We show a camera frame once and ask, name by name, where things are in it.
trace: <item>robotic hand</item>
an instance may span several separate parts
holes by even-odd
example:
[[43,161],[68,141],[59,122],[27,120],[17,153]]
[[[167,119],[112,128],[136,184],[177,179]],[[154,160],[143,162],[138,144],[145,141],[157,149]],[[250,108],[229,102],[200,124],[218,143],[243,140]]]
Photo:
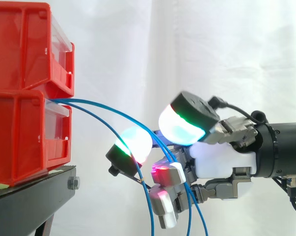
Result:
[[[244,117],[220,120],[218,108],[231,108]],[[208,198],[236,199],[250,188],[252,177],[271,177],[288,194],[296,210],[296,123],[269,124],[264,113],[251,115],[218,97],[208,102],[181,92],[166,107],[154,133],[167,145],[178,162],[164,157],[152,166],[155,185],[149,190],[154,214],[163,229],[175,227],[178,214],[188,209],[186,182],[198,203]],[[149,144],[147,154],[130,139],[140,132],[126,133],[125,140],[136,162],[158,144]],[[137,140],[151,139],[149,134]],[[138,182],[134,160],[118,143],[106,157],[112,163],[109,172],[122,173]],[[193,184],[198,178],[210,178],[205,185]]]

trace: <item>black metal shelf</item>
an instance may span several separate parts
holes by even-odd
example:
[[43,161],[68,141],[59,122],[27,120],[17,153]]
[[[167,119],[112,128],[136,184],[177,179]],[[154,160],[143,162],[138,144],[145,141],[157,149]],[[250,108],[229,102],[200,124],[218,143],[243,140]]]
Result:
[[75,166],[62,166],[59,172],[0,190],[0,236],[48,236],[54,213],[71,199],[70,187]]

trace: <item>white fabric background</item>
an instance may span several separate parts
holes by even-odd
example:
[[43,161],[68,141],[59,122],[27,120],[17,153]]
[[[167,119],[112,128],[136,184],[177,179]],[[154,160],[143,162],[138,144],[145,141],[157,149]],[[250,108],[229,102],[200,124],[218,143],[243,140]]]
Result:
[[[181,90],[223,97],[271,122],[296,121],[296,0],[48,0],[76,46],[75,97],[113,106],[158,128],[163,108]],[[90,108],[119,132],[131,126]],[[229,110],[222,117],[234,115]],[[54,217],[51,236],[150,235],[141,186],[108,173],[115,137],[74,110],[72,161],[81,177],[75,197]],[[142,167],[152,184],[152,150]],[[270,179],[254,179],[245,198],[200,207],[211,236],[296,236],[296,213]],[[191,235],[204,235],[193,208]],[[186,235],[177,227],[156,235]]]

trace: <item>stacked red bins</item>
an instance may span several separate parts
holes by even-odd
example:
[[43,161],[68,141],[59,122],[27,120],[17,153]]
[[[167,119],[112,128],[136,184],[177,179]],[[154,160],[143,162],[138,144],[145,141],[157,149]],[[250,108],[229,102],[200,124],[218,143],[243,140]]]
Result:
[[50,6],[0,1],[0,183],[15,184],[68,163],[74,45]]

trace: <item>blue wire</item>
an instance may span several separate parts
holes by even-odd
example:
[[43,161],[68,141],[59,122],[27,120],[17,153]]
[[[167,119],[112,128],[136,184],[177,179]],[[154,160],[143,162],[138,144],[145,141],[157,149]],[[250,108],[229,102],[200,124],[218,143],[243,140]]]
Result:
[[[162,151],[165,154],[165,156],[167,157],[168,161],[171,162],[171,159],[168,156],[168,154],[169,154],[172,157],[172,159],[175,162],[177,162],[177,159],[176,159],[175,155],[168,149],[168,147],[159,139],[159,137],[154,132],[152,132],[147,126],[145,126],[141,122],[137,121],[136,119],[132,118],[131,116],[129,116],[129,115],[127,115],[127,114],[125,114],[125,113],[123,113],[123,112],[121,112],[119,110],[116,110],[116,109],[114,109],[112,107],[106,106],[106,105],[98,103],[98,102],[93,102],[93,101],[88,101],[88,100],[83,100],[83,99],[67,98],[67,99],[54,99],[52,101],[56,102],[56,103],[63,103],[63,102],[84,103],[84,104],[93,105],[93,106],[96,106],[96,107],[104,108],[106,110],[115,112],[115,113],[129,119],[130,121],[134,122],[135,124],[139,125],[141,128],[145,129],[153,137],[153,139],[158,143],[159,147],[162,149]],[[186,183],[184,183],[184,186],[185,186],[186,192],[190,193],[190,195],[191,195],[191,197],[192,197],[192,199],[194,201],[194,204],[196,205],[196,208],[198,210],[198,213],[199,213],[199,215],[201,217],[201,220],[202,220],[202,223],[203,223],[203,227],[204,227],[205,232],[206,232],[206,236],[208,236],[208,229],[207,229],[205,220],[203,218],[203,215],[201,213],[201,210],[200,210],[200,208],[198,206],[198,202],[195,200],[195,196],[194,196],[193,192],[191,191],[190,187]],[[188,204],[188,207],[189,207],[188,232],[190,232],[190,227],[191,227],[191,204]]]
[[[132,159],[135,161],[135,158],[133,156],[133,154],[131,153],[131,150],[129,149],[129,147],[126,145],[126,143],[124,142],[124,140],[119,136],[119,134],[113,129],[112,126],[110,126],[105,120],[101,119],[100,117],[98,117],[96,114],[80,107],[80,106],[77,106],[77,105],[74,105],[74,104],[71,104],[69,102],[65,102],[65,101],[62,101],[61,103],[65,104],[65,105],[68,105],[68,106],[71,106],[71,107],[74,107],[74,108],[77,108],[83,112],[86,112],[88,113],[89,115],[93,116],[94,118],[96,118],[98,121],[102,122],[107,128],[109,128],[115,135],[116,137],[122,142],[123,145],[125,145],[125,147],[129,150],[130,152],[130,155],[132,157]],[[135,165],[136,165],[136,168],[137,168],[137,171],[138,171],[138,174],[139,174],[139,177],[140,179],[143,179],[143,176],[142,176],[142,173],[141,173],[141,170],[140,170],[140,167],[138,166],[138,163],[135,161]],[[147,203],[148,203],[148,207],[149,207],[149,212],[150,212],[150,220],[151,220],[151,236],[154,236],[154,219],[153,219],[153,212],[152,212],[152,205],[151,205],[151,201],[150,201],[150,197],[149,197],[149,192],[148,192],[148,189],[146,187],[146,184],[144,182],[144,180],[142,180],[142,186],[143,186],[143,189],[144,189],[144,193],[146,195],[146,199],[147,199]]]
[[186,189],[186,194],[187,194],[187,200],[188,200],[188,228],[187,228],[187,236],[189,236],[190,234],[190,229],[191,229],[191,218],[192,218],[192,214],[191,214],[191,200],[190,200],[190,196],[189,196],[189,192],[188,191],[188,184],[185,182],[184,183],[185,189]]
[[205,219],[203,218],[203,215],[202,215],[202,213],[201,213],[201,210],[200,210],[200,208],[199,208],[199,206],[198,206],[198,202],[197,202],[197,200],[196,200],[196,198],[195,198],[195,195],[193,194],[192,190],[191,190],[189,187],[188,187],[188,191],[189,191],[189,193],[190,193],[190,195],[191,195],[191,197],[192,197],[192,200],[193,200],[193,202],[195,203],[195,206],[196,206],[196,208],[197,208],[197,211],[198,211],[198,213],[199,213],[199,215],[200,215],[200,217],[201,217],[203,227],[205,228],[206,236],[208,236],[209,234],[208,234],[207,225],[206,225]]
[[165,156],[167,157],[168,161],[171,162],[171,158],[169,157],[169,155],[164,151],[164,148],[162,146],[162,141],[161,139],[159,139],[159,137],[157,135],[155,135],[155,133],[153,133],[147,126],[145,126],[144,124],[142,124],[141,122],[139,122],[138,120],[130,117],[129,115],[116,110],[112,107],[106,106],[104,104],[98,103],[98,102],[92,102],[92,101],[88,101],[88,100],[83,100],[83,99],[75,99],[75,98],[64,98],[64,99],[53,99],[52,100],[55,103],[62,103],[63,101],[65,102],[76,102],[76,103],[83,103],[83,104],[88,104],[88,105],[92,105],[92,106],[96,106],[96,107],[100,107],[106,110],[109,110],[111,112],[117,113],[127,119],[129,119],[130,121],[132,121],[133,123],[139,125],[141,128],[143,128],[144,130],[146,130],[151,136],[153,136],[154,140],[158,143],[158,145],[160,146],[160,148],[162,149],[162,151],[164,152]]

